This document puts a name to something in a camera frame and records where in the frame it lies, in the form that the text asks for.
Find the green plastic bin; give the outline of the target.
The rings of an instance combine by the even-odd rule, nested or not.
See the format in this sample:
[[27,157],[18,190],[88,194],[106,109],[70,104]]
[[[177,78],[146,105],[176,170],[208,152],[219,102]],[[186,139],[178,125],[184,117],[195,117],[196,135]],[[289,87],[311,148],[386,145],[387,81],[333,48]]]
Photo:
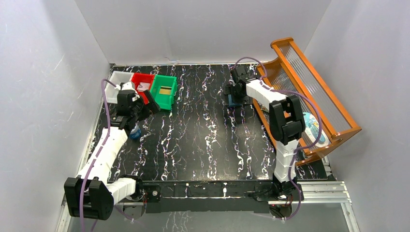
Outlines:
[[162,110],[171,111],[176,94],[177,81],[174,76],[155,75],[150,93]]

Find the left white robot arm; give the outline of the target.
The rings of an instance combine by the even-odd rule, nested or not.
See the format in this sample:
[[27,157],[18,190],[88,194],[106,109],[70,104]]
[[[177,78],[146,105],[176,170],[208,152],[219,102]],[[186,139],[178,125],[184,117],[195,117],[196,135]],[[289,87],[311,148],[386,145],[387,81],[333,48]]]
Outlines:
[[136,177],[120,177],[108,182],[113,163],[128,139],[141,136],[139,122],[160,111],[149,90],[138,94],[133,82],[115,85],[117,103],[114,112],[106,111],[107,127],[102,131],[92,155],[76,177],[64,183],[70,216],[107,220],[121,200],[141,200],[146,192]]

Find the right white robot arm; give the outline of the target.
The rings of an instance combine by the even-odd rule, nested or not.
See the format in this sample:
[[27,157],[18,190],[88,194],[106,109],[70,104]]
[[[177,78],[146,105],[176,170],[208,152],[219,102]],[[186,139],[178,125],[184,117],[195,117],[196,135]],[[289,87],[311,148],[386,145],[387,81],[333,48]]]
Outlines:
[[225,105],[237,107],[257,101],[268,109],[268,129],[276,142],[276,166],[272,186],[251,196],[285,200],[295,190],[295,156],[299,140],[305,131],[301,102],[295,95],[286,96],[250,75],[244,67],[230,71],[233,83],[224,87]]

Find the blue card holder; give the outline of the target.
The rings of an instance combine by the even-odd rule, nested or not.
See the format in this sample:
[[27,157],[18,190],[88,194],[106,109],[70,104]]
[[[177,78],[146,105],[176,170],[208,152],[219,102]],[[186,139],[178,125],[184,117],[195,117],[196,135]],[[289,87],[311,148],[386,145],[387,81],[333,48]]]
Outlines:
[[233,99],[232,95],[229,94],[228,97],[227,97],[227,99],[228,99],[228,103],[227,103],[227,106],[228,106],[228,107],[239,107],[239,106],[242,106],[242,105],[252,104],[252,98],[249,97],[249,96],[246,96],[246,97],[244,97],[244,98],[241,99],[241,100],[235,101],[235,100]]

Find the red plastic bin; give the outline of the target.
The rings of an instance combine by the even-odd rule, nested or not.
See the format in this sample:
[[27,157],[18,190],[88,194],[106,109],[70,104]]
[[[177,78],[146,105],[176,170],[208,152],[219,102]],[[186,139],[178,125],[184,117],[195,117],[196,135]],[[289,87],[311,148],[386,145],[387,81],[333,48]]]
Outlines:
[[144,103],[148,103],[148,99],[144,94],[145,90],[150,90],[154,81],[155,75],[145,73],[134,73],[131,81],[135,84],[136,91],[142,96]]

